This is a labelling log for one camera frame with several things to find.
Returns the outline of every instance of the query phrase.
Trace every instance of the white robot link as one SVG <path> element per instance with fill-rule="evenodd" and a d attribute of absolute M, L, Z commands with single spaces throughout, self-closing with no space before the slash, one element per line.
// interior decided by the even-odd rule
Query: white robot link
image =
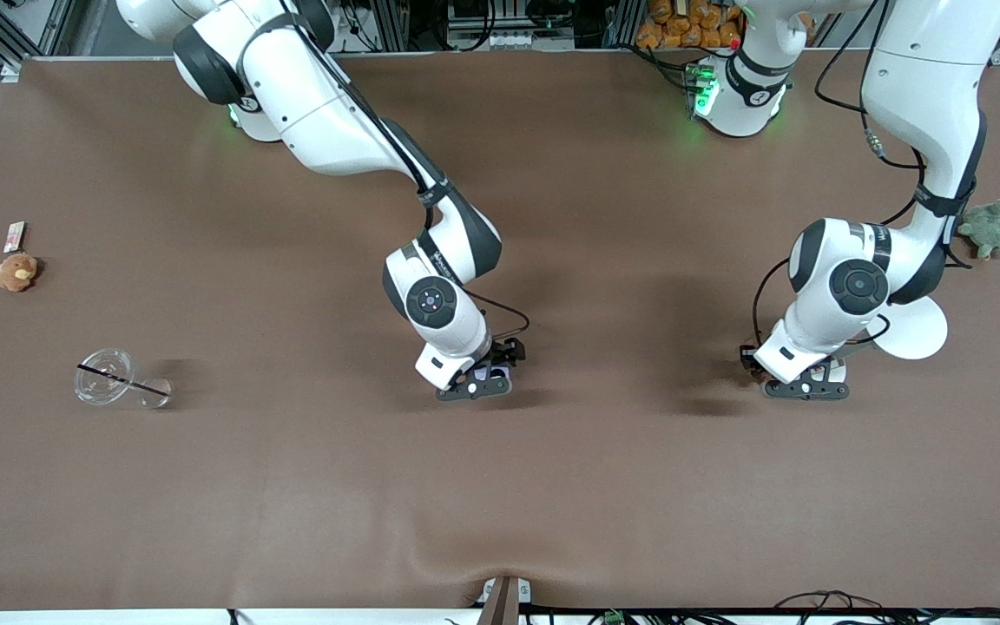
<path fill-rule="evenodd" d="M 773 397 L 842 399 L 844 356 L 876 344 L 924 359 L 947 339 L 928 297 L 944 273 L 956 218 L 975 189 L 985 124 L 977 86 L 1000 36 L 1000 0 L 901 0 L 862 82 L 865 109 L 927 163 L 900 229 L 821 219 L 789 257 L 797 299 L 758 351 Z M 865 335 L 858 340 L 850 340 Z"/>
<path fill-rule="evenodd" d="M 281 139 L 308 169 L 394 170 L 417 183 L 427 224 L 389 254 L 384 269 L 386 295 L 425 341 L 416 369 L 442 400 L 507 394 L 523 344 L 493 340 L 462 289 L 496 266 L 499 234 L 406 131 L 373 114 L 326 53 L 333 33 L 322 0 L 226 0 L 180 30 L 172 49 L 195 92 L 213 103 L 239 104 L 243 121 L 253 122 L 242 123 L 247 134 Z M 442 215 L 437 225 L 434 209 Z"/>
<path fill-rule="evenodd" d="M 694 99 L 695 117 L 729 137 L 757 134 L 778 114 L 786 79 L 805 50 L 800 13 L 834 13 L 868 7 L 872 0 L 735 0 L 745 11 L 742 45 L 731 56 L 708 56 L 711 71 Z"/>

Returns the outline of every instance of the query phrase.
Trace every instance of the brown table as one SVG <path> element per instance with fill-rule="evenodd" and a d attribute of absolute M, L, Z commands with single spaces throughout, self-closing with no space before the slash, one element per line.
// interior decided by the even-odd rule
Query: brown table
<path fill-rule="evenodd" d="M 1000 605 L 1000 260 L 948 272 L 935 359 L 861 353 L 838 404 L 742 386 L 755 285 L 800 229 L 913 189 L 813 98 L 825 58 L 746 140 L 626 53 L 346 61 L 503 234 L 473 286 L 535 321 L 515 394 L 460 405 L 380 288 L 422 219 L 404 177 L 310 174 L 171 63 L 25 64 L 0 245 L 25 219 L 48 268 L 0 289 L 0 609 L 453 606 L 500 573 L 543 604 Z M 1000 69 L 981 99 L 984 202 Z M 790 299 L 774 281 L 768 326 Z M 76 399 L 107 345 L 174 409 Z"/>

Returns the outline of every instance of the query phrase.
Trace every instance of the green stuffed turtle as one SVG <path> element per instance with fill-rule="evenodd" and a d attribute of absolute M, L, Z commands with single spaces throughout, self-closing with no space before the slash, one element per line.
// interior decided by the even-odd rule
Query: green stuffed turtle
<path fill-rule="evenodd" d="M 987 260 L 993 250 L 1000 250 L 1000 201 L 965 211 L 958 231 L 979 248 L 979 258 Z"/>

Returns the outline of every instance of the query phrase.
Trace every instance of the brown teddy bear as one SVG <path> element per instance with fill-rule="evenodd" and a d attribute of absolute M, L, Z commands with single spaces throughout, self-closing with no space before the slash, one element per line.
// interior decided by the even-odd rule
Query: brown teddy bear
<path fill-rule="evenodd" d="M 8 292 L 25 290 L 36 276 L 36 258 L 27 253 L 12 253 L 0 265 L 0 287 Z"/>

